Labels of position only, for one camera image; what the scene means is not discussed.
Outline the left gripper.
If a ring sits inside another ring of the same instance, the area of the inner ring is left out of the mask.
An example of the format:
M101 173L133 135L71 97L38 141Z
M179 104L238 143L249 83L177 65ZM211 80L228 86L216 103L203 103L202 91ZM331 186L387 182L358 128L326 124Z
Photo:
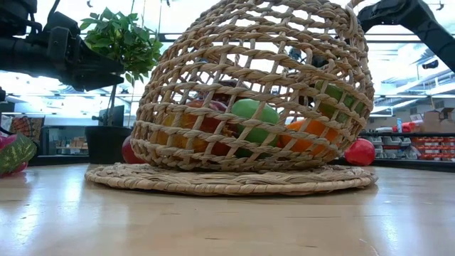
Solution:
M124 66L91 50L77 24L47 24L41 33L47 46L40 75L59 79L76 91L91 91L124 82Z

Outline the yellow toy fruit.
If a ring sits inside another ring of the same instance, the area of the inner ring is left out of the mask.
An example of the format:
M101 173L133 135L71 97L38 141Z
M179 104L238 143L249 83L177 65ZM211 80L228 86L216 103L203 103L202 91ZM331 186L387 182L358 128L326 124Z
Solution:
M173 124L174 118L175 118L174 114L168 114L163 121L163 125L171 126ZM196 116L193 116L190 114L183 114L181 117L180 127L186 128L186 129L191 129L193 127L193 125L196 123L196 120L197 120ZM167 145L167 140L168 140L168 135L165 132L159 131L157 133L157 143L158 144ZM173 137L171 146L185 149L187 141L188 141L188 138L184 137L181 134L176 134ZM208 145L208 143L206 141L201 140L199 138L195 138L193 140L193 150L195 153L204 152L207 148L207 145Z

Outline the bright red apple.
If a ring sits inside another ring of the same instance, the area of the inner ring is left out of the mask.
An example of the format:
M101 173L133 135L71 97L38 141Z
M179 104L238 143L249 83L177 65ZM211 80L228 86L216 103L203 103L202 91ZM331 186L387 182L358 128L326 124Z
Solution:
M187 106L189 107L202 107L204 103L204 100L193 100L188 103L186 103ZM209 104L209 108L212 110L219 110L219 111L225 111L227 109L227 106L222 103L218 102L215 100L211 100ZM197 120L197 116L191 115L191 114L186 114L185 119L188 121L184 127L185 128L192 128ZM202 125L200 126L199 130L207 133L214 133L215 130L217 129L218 125L220 124L220 120L214 119L212 117L205 117L203 119ZM223 128L221 133L225 136L230 136L232 132L228 128ZM203 153L205 152L206 148L208 146L208 143L204 140L201 140L199 138L195 138L193 140L193 148L195 153ZM216 142L215 145L213 146L211 150L211 154L216 155L216 156L224 156L226 155L230 150L230 147L220 143Z

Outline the large green apple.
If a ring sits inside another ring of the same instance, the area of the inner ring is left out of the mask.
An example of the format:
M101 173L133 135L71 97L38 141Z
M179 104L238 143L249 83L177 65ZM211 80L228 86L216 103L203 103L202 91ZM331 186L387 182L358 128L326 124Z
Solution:
M232 106L231 112L233 114L236 114L238 117L251 118L258 109L259 104L260 102L256 100L241 99ZM279 121L279 114L275 109L266 104L262 110L262 113L259 115L259 120L270 124L276 124ZM245 140L261 144L268 135L269 132L263 129L253 128L245 137ZM235 155L238 158L250 157L252 155L252 152L248 149L239 148L235 152Z

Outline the orange toy fruit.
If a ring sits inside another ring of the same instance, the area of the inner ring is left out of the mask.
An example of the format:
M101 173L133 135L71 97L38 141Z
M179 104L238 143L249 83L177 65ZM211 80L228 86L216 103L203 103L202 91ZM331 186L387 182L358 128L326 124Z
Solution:
M292 129L294 131L298 131L303 124L304 124L304 120L302 119L299 121L292 122L291 124L288 124L287 128ZM311 120L309 122L308 126L306 127L306 132L310 133L310 134L315 134L317 136L321 136L325 128L326 128L326 126L324 124L322 124L321 122L318 122L316 120ZM338 136L338 132L332 128L329 128L328 132L326 133L325 138L327 140L329 140L330 142L332 142L337 136ZM287 145L287 143L290 142L290 140L291 140L291 137L281 135L279 138L278 146L281 148L284 148ZM306 151L312 144L313 143L310 142L309 140L300 139L292 146L291 150L295 151L295 152L303 152L303 151ZM321 153L324 149L325 149L324 145L318 144L316 146L316 148L311 151L311 153L313 155L317 155L317 154Z

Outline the green cucumber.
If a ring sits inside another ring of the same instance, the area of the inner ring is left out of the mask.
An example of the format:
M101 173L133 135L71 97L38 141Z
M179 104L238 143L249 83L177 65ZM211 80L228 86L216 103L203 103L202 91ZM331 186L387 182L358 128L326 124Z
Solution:
M316 84L315 84L315 88L317 90L320 90L323 86L323 82L321 80L317 81ZM335 85L333 84L328 84L327 87L326 87L326 90L325 90L325 93L327 95L330 95L331 97L337 99L338 101L341 99L342 97L342 94L343 94L343 91L342 89L336 87ZM344 105L348 108L351 108L353 103L355 102L355 99L347 94L344 98ZM364 108L364 104L362 102L359 102L356 107L355 107L355 112L358 113L358 114L361 114L361 112L363 111L363 108ZM325 103L321 103L319 105L319 111L329 117L329 118L332 118L334 112L336 111L336 109L330 105L327 105ZM336 121L337 122L340 122L340 123L344 123L346 120L348 119L348 115L342 113L342 112L339 112L337 117L336 117Z

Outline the round red tomato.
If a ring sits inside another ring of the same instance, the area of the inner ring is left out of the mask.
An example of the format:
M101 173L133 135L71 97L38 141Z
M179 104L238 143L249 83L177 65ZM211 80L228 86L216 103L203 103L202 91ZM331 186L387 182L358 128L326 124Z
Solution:
M358 138L344 153L349 164L368 166L375 160L375 147L367 139Z

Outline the open-weave wicker basket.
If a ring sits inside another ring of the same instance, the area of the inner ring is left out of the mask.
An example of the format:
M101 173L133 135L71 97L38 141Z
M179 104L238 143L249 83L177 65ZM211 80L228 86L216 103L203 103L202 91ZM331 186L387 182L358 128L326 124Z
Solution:
M292 170L342 156L373 110L368 47L355 12L363 1L348 0L340 6L331 0L219 0L165 50L154 68L136 114L136 155L159 166L216 171ZM288 56L292 47L301 50L304 61ZM218 84L232 79L247 88ZM323 86L317 90L319 80ZM328 84L342 89L339 101L325 93ZM208 92L203 106L187 106L198 91ZM231 95L224 112L209 108L215 93ZM355 99L351 108L344 105L347 94ZM241 99L260 102L252 117L231 112ZM364 104L361 114L355 112L359 102ZM332 118L319 111L321 103L336 109ZM276 124L259 120L266 104L279 114ZM344 123L336 121L339 112L348 115ZM171 126L163 125L168 114L175 115ZM180 127L183 114L197 116L191 129ZM220 120L214 133L199 130L205 117ZM298 131L287 128L302 119ZM321 136L306 132L311 120L326 126ZM221 133L225 127L232 132L228 137ZM253 128L269 132L261 144L245 140ZM338 132L332 142L325 138L329 128ZM159 131L168 135L167 145L157 143ZM171 146L176 134L188 138L185 149ZM284 148L278 146L281 135L291 137ZM194 152L195 138L208 143L205 152ZM313 144L306 151L292 151L300 139ZM229 146L229 152L211 154L216 142ZM313 155L318 144L325 149ZM252 155L238 158L239 148Z

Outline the green leafy potted tree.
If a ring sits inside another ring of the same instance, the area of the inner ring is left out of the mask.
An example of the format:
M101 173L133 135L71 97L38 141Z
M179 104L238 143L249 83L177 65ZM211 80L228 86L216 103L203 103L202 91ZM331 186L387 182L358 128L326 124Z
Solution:
M122 64L119 71L131 86L144 82L161 56L158 33L138 24L138 14L114 13L106 8L82 20L85 42L96 53Z

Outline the black monitor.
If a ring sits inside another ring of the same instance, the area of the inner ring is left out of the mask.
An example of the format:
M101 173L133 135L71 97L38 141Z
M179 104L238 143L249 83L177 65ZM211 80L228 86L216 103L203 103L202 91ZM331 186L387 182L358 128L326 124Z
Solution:
M100 110L92 120L98 121L100 126L122 127L124 124L124 105Z

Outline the black plant pot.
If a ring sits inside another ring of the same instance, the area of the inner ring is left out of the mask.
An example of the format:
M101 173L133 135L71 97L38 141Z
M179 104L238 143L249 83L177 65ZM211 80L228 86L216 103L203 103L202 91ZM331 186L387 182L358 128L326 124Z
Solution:
M91 164L124 162L122 145L132 133L130 128L90 126L85 128L89 161Z

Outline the dark shelf unit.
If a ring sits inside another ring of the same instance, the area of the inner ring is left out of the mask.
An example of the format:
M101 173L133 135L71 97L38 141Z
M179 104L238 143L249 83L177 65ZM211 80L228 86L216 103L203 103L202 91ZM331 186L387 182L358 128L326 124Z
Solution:
M88 155L85 128L79 126L45 126L41 129L42 155Z

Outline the round woven straw mat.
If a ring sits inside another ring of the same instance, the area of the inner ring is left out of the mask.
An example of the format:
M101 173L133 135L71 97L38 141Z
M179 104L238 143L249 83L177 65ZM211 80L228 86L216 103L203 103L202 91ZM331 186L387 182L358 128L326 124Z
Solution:
M303 171L177 171L148 164L98 166L85 179L112 188L164 191L197 196L303 196L375 184L374 171L325 165Z

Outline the black ceiling spotlight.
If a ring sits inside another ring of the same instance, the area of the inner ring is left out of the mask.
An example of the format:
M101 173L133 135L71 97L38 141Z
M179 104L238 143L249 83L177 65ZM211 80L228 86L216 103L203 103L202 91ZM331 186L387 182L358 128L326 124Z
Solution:
M298 48L292 47L291 50L288 53L288 56L296 61L299 61L300 63L304 61L304 58L302 57L301 50Z

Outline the cardboard box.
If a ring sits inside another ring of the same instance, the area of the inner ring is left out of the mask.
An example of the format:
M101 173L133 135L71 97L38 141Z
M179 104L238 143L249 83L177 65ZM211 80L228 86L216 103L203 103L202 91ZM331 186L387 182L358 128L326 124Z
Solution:
M424 113L423 132L455 133L455 119L453 107L444 107Z

